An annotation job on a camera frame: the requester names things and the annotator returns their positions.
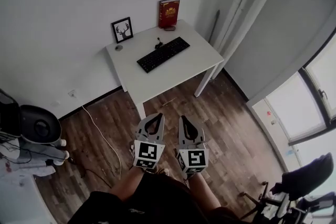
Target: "deer head picture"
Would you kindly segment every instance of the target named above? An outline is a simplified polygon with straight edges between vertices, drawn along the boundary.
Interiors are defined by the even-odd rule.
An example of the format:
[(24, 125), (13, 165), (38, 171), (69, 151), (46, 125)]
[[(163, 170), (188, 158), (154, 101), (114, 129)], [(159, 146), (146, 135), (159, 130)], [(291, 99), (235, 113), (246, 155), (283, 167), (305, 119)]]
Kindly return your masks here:
[(133, 37), (130, 17), (112, 23), (112, 29), (117, 43)]

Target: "red book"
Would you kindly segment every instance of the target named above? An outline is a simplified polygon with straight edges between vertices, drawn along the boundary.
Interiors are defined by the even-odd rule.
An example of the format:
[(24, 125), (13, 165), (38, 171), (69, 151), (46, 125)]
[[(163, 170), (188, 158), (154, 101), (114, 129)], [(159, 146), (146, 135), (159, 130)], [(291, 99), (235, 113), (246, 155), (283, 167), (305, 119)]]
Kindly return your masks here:
[(179, 11), (179, 0), (161, 0), (159, 3), (159, 27), (176, 25)]

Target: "forearm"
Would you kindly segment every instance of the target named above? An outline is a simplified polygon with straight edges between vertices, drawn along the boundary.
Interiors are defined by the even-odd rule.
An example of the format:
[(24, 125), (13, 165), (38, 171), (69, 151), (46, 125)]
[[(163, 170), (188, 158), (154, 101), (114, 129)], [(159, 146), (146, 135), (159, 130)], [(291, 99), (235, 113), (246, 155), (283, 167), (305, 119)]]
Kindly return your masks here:
[(112, 187), (110, 193), (118, 196), (122, 201), (127, 200), (134, 194), (143, 174), (144, 172), (141, 168), (133, 166), (127, 174)]
[(194, 199), (205, 213), (221, 206), (201, 173), (196, 173), (188, 181)]

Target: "baseboard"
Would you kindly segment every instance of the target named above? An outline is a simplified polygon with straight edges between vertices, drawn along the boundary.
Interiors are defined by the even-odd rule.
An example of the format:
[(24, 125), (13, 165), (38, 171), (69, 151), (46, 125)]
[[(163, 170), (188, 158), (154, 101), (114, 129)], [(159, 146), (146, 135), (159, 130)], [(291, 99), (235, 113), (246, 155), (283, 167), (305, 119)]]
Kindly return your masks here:
[[(109, 96), (110, 94), (113, 94), (113, 93), (115, 93), (115, 92), (117, 92), (117, 91), (119, 91), (119, 90), (122, 90), (122, 87), (121, 87), (121, 86), (116, 87), (116, 88), (113, 89), (112, 91), (109, 91), (109, 92), (107, 92), (107, 93), (101, 95), (100, 97), (97, 97), (96, 99), (93, 99), (92, 101), (86, 103), (86, 104), (83, 105), (83, 106), (86, 108), (87, 106), (92, 105), (93, 103), (96, 103), (96, 102), (98, 102), (99, 100), (101, 100), (101, 99), (103, 99), (103, 98)], [(76, 113), (79, 112), (81, 109), (83, 109), (83, 108), (82, 108), (82, 107), (79, 107), (79, 108), (77, 108), (77, 109), (71, 111), (70, 113), (66, 114), (65, 116), (60, 117), (58, 120), (59, 120), (59, 121), (62, 121), (62, 120), (64, 120), (64, 119), (70, 117), (71, 115), (76, 114)]]
[(249, 99), (247, 98), (247, 96), (244, 94), (244, 92), (242, 91), (242, 89), (238, 86), (238, 84), (235, 82), (235, 80), (230, 76), (230, 74), (223, 68), (222, 72), (224, 73), (224, 75), (227, 77), (227, 79), (229, 80), (229, 82), (232, 84), (233, 87), (236, 88), (236, 90), (239, 92), (239, 94), (241, 95), (241, 97), (244, 99), (245, 102), (248, 102)]

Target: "white desk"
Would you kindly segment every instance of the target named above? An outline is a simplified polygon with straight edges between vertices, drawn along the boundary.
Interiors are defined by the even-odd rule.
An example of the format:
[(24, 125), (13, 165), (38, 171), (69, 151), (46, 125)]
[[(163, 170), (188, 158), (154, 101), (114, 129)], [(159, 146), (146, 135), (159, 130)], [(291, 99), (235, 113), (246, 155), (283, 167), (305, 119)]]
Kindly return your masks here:
[[(158, 37), (164, 44), (176, 37), (182, 37), (190, 47), (146, 73), (137, 60), (154, 50)], [(217, 65), (224, 60), (183, 20), (177, 22), (175, 31), (164, 31), (155, 27), (137, 33), (133, 38), (120, 44), (123, 46), (121, 51), (114, 49), (116, 44), (108, 45), (107, 51), (121, 85), (125, 92), (129, 92), (141, 119), (146, 117), (143, 107), (145, 101), (207, 70), (195, 92), (195, 96), (198, 97)]]

